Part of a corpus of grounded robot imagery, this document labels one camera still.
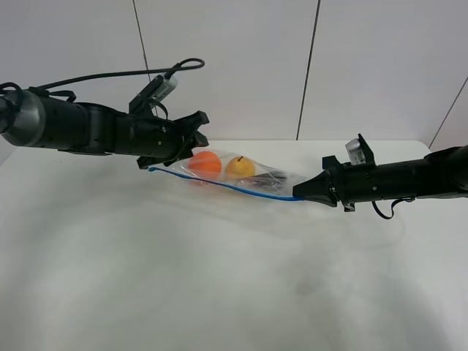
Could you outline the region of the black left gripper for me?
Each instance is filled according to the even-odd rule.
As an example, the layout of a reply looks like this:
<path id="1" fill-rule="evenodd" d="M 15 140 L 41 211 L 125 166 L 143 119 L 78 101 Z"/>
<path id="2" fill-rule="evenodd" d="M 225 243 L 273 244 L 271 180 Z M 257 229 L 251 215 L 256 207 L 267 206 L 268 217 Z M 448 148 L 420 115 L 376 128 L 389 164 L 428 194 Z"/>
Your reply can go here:
<path id="1" fill-rule="evenodd" d="M 148 115 L 117 117 L 109 152 L 153 158 L 156 165 L 190 159 L 194 148 L 208 145 L 206 136 L 197 132 L 208 123 L 201 110 L 173 121 Z"/>

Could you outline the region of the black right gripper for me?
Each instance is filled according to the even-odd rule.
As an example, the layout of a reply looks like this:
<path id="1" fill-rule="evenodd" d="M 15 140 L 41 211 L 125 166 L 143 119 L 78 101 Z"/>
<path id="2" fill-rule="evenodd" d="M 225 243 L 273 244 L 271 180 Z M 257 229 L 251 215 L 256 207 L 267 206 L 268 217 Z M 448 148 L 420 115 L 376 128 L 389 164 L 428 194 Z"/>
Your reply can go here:
<path id="1" fill-rule="evenodd" d="M 337 198 L 345 211 L 355 211 L 356 203 L 376 199 L 377 192 L 370 176 L 370 172 L 377 169 L 373 159 L 352 165 L 350 162 L 340 163 L 335 156 L 326 156 L 322 158 L 322 169 L 324 171 L 319 175 L 295 185 L 292 195 L 331 208 L 336 207 Z M 331 195 L 330 183 L 336 198 Z"/>

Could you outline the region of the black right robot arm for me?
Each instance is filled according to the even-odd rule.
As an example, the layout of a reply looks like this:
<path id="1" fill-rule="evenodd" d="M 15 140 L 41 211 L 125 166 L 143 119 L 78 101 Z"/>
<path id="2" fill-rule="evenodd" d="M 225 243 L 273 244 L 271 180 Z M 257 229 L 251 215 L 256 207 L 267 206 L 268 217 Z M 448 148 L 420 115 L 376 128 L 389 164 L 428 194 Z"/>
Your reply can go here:
<path id="1" fill-rule="evenodd" d="M 467 147 L 382 165 L 373 162 L 351 165 L 327 156 L 322 159 L 322 172 L 295 185 L 292 194 L 330 207 L 341 203 L 346 212 L 354 211 L 357 203 L 466 197 Z"/>

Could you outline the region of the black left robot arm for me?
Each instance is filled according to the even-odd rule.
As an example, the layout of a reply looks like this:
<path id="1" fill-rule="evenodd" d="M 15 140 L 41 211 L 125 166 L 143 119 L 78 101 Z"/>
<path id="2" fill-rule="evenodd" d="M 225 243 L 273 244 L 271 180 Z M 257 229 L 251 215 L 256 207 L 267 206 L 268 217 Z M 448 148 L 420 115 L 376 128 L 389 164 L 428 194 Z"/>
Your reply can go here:
<path id="1" fill-rule="evenodd" d="M 70 154 L 134 156 L 141 169 L 189 159 L 193 149 L 208 146 L 199 128 L 208 116 L 197 111 L 171 121 L 152 113 L 160 106 L 150 82 L 124 113 L 111 107 L 77 102 L 73 91 L 22 89 L 1 85 L 1 136 L 17 147 L 53 149 Z"/>

